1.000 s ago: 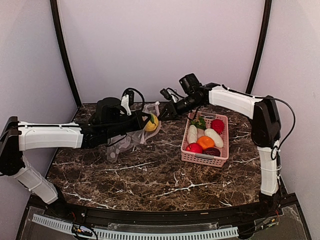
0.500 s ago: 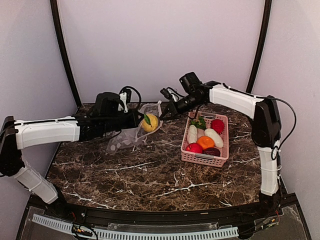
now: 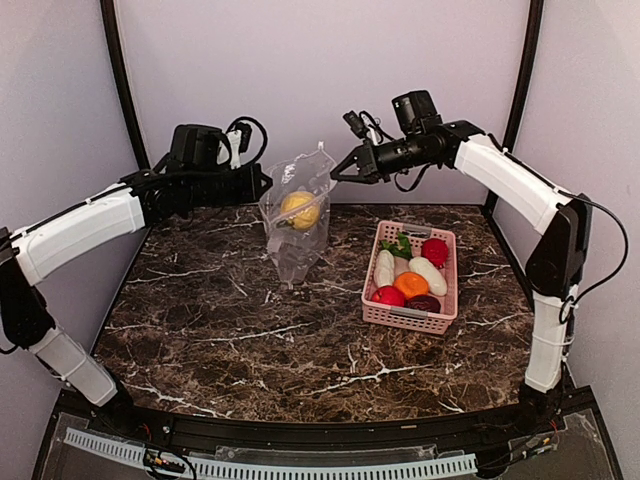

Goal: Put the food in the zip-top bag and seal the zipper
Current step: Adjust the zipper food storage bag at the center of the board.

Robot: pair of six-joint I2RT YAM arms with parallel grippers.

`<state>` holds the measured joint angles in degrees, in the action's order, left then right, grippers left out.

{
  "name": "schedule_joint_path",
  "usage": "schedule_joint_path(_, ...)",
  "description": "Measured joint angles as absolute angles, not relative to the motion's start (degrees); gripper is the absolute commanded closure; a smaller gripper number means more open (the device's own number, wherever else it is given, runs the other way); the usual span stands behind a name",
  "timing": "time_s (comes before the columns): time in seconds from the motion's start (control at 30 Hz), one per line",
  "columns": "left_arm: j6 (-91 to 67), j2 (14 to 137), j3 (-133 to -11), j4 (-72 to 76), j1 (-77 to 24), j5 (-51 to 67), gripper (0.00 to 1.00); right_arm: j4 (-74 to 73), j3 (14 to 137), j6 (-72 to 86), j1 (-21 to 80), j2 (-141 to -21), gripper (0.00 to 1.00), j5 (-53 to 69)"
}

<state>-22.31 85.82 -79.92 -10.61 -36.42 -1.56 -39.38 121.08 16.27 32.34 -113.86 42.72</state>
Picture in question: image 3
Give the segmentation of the orange toy tangerine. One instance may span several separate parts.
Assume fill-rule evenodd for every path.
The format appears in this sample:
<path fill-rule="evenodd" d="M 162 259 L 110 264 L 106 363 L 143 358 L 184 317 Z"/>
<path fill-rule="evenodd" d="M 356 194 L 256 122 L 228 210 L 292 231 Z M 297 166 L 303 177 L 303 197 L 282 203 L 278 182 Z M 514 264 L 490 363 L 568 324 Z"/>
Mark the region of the orange toy tangerine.
<path fill-rule="evenodd" d="M 421 275 L 411 271 L 398 275 L 394 280 L 393 286 L 404 295 L 406 300 L 429 293 L 428 281 Z"/>

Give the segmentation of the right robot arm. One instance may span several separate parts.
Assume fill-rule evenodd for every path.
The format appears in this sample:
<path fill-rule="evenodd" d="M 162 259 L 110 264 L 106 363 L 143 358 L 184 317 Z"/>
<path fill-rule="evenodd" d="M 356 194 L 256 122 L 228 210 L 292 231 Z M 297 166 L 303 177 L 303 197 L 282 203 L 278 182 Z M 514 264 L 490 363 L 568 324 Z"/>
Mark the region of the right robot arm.
<path fill-rule="evenodd" d="M 598 203 L 565 191 L 467 120 L 444 122 L 426 90 L 393 99 L 402 137 L 389 136 L 366 112 L 343 119 L 360 139 L 331 172 L 337 182 L 376 184 L 418 167 L 448 167 L 478 181 L 516 211 L 540 239 L 525 265 L 534 324 L 529 362 L 510 424 L 521 434 L 548 425 L 564 397 L 563 372 L 574 338 L 575 311 L 591 293 L 581 289 Z"/>

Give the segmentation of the clear zip top bag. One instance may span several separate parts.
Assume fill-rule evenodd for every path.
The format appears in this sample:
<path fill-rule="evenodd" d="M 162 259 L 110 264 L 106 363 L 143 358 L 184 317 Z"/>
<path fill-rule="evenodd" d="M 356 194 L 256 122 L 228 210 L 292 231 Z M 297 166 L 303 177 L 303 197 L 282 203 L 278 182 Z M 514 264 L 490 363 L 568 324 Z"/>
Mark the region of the clear zip top bag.
<path fill-rule="evenodd" d="M 266 250 L 288 288 L 304 282 L 327 246 L 330 195 L 336 185 L 330 172 L 335 166 L 320 141 L 314 151 L 266 170 L 273 180 L 259 201 Z"/>

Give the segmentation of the yellow toy lemon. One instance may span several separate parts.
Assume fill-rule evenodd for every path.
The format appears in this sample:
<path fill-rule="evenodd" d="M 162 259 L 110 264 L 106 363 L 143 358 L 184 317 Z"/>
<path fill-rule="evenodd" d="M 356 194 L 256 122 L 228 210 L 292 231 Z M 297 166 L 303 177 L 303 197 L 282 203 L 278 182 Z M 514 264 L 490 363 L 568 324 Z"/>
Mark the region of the yellow toy lemon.
<path fill-rule="evenodd" d="M 280 205 L 282 215 L 294 212 L 294 215 L 286 219 L 293 229 L 307 231 L 317 224 L 320 219 L 320 206 L 315 201 L 315 196 L 306 191 L 296 191 L 288 194 Z"/>

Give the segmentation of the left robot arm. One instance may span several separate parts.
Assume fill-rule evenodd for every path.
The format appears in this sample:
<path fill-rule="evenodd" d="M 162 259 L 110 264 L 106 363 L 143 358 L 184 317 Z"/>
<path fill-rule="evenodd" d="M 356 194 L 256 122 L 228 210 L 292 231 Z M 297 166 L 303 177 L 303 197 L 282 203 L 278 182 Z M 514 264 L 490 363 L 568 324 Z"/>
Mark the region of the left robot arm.
<path fill-rule="evenodd" d="M 48 312 L 38 284 L 58 268 L 124 235 L 151 228 L 204 207 L 257 202 L 272 186 L 255 155 L 247 162 L 251 134 L 267 133 L 240 116 L 226 129 L 182 124 L 171 147 L 152 168 L 122 177 L 79 203 L 31 226 L 1 231 L 1 324 L 14 349 L 32 353 L 70 384 L 120 436 L 141 427 L 140 412 L 111 373 L 74 341 Z"/>

